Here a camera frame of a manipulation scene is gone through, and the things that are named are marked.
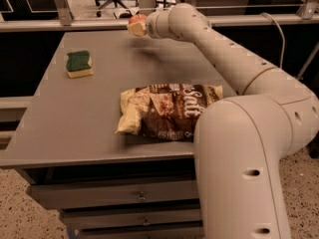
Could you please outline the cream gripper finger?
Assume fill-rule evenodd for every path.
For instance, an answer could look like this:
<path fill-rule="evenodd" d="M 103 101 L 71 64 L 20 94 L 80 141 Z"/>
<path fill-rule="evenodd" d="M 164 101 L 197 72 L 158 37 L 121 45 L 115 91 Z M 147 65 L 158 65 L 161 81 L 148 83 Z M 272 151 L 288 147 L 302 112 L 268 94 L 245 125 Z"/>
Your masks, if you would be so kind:
<path fill-rule="evenodd" d="M 128 26 L 128 30 L 130 34 L 137 37 L 142 37 L 147 33 L 146 24 L 144 22 L 132 23 Z"/>

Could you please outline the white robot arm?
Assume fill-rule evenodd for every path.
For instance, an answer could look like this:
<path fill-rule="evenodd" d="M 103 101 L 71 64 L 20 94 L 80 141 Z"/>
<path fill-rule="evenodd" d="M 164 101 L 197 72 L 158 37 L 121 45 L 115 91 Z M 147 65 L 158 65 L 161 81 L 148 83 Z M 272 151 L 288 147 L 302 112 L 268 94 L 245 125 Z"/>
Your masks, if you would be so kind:
<path fill-rule="evenodd" d="M 189 4 L 134 16 L 128 29 L 194 44 L 235 92 L 209 105 L 195 128 L 204 239 L 291 239 L 279 161 L 316 136 L 316 95 L 214 31 Z"/>

